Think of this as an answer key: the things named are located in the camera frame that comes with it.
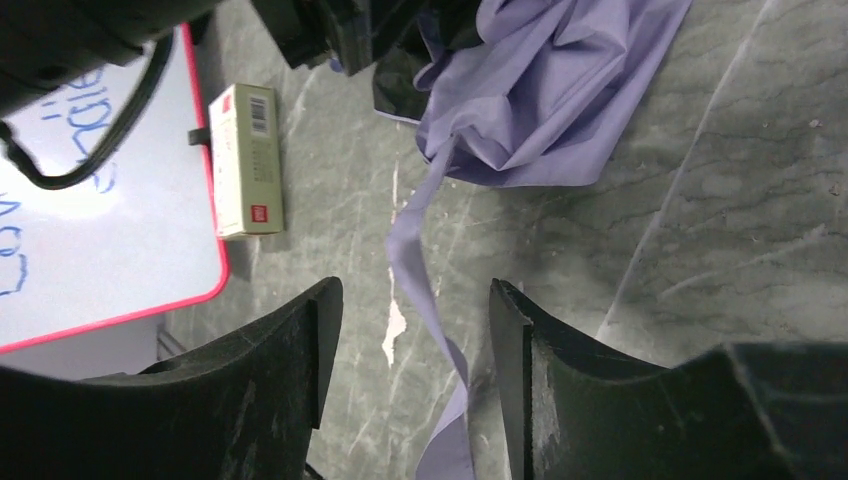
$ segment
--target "purple fabric strip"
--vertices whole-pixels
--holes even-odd
[[[494,186],[597,181],[691,0],[483,0],[484,44],[446,52],[421,22],[433,63],[416,141],[430,171],[386,242],[397,284],[456,368],[457,384],[417,480],[475,480],[466,410],[468,363],[442,331],[421,226],[446,176]]]

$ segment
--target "gray marble surface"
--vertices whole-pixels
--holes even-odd
[[[446,182],[423,243],[445,330],[472,366],[479,478],[508,478],[493,277],[664,365],[726,340],[846,338],[845,25],[842,0],[695,0],[597,185]],[[287,231],[228,245],[226,289],[169,314],[172,333],[201,345],[341,277],[341,342],[309,461],[328,479],[412,478],[456,382],[392,288],[383,247],[425,173],[413,131],[373,114],[370,72],[289,69],[246,0],[222,4],[197,54],[209,99],[232,82],[279,93]],[[405,329],[387,342],[393,300]]]

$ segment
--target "cigarette box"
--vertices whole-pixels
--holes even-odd
[[[283,229],[274,91],[234,84],[209,105],[217,233],[223,239]]]

